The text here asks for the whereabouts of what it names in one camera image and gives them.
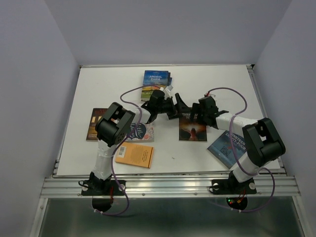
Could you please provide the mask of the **Three Days to See book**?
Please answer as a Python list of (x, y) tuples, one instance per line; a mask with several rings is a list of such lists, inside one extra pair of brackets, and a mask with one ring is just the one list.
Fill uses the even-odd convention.
[(179, 118), (179, 140), (180, 141), (207, 141), (206, 125), (199, 124), (197, 114), (191, 120), (191, 113), (182, 113)]

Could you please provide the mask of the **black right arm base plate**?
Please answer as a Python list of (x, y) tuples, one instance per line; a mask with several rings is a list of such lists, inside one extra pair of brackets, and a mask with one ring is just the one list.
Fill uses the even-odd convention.
[(230, 181), (228, 179), (215, 179), (211, 181), (211, 186), (208, 189), (214, 195), (257, 194), (253, 179), (243, 183), (239, 183), (238, 181)]

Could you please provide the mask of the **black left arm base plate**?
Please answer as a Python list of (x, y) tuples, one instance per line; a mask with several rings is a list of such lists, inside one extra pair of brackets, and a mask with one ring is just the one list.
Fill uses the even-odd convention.
[[(119, 180), (119, 182), (121, 187), (125, 188), (126, 181)], [(78, 184), (81, 187), (82, 196), (123, 196), (121, 187), (115, 180), (105, 182), (105, 185), (102, 187), (93, 187), (88, 180), (80, 180)]]

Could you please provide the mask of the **Nineteen Eighty-Four blue book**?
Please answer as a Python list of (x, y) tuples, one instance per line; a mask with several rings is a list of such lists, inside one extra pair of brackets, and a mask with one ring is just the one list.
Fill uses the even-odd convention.
[[(240, 159), (246, 152), (244, 138), (233, 133), (232, 142), (237, 155), (237, 159)], [(211, 152), (228, 169), (231, 169), (236, 163), (229, 131), (225, 131), (222, 135), (220, 135), (207, 148), (207, 150)]]

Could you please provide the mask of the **Animal Farm blue book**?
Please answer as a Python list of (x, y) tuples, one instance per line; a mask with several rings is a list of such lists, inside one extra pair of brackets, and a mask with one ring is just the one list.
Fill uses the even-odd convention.
[(154, 90), (167, 86), (168, 72), (155, 70), (144, 72), (141, 101), (148, 101)]

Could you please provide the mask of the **brown book under left arm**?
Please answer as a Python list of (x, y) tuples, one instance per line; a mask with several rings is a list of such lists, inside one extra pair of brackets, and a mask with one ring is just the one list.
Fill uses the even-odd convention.
[(106, 110), (107, 108), (93, 108), (86, 136), (86, 141), (97, 141), (97, 131), (95, 130), (95, 127), (99, 119), (106, 112)]

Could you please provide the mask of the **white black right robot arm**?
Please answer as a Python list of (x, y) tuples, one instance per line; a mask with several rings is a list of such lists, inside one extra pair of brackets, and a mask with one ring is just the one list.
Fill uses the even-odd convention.
[(256, 194), (254, 176), (270, 161), (283, 155), (285, 145), (269, 118), (248, 119), (219, 110), (212, 97), (192, 105), (191, 119), (218, 130), (244, 138), (246, 157), (237, 161), (227, 179), (213, 180), (209, 190), (214, 195)]

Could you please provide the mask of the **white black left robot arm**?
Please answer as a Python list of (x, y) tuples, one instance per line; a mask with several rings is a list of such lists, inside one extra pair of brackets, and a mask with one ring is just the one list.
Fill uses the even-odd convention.
[(83, 196), (109, 195), (114, 183), (123, 190), (114, 171), (114, 156), (123, 142), (131, 135), (132, 123), (150, 124), (159, 114), (166, 114), (168, 119), (180, 118), (183, 113), (189, 113), (191, 108), (185, 104), (178, 93), (175, 100), (165, 90), (155, 90), (150, 99), (142, 105), (122, 100), (134, 106), (136, 111), (113, 102), (95, 125), (98, 150), (96, 163), (87, 180), (78, 182)]

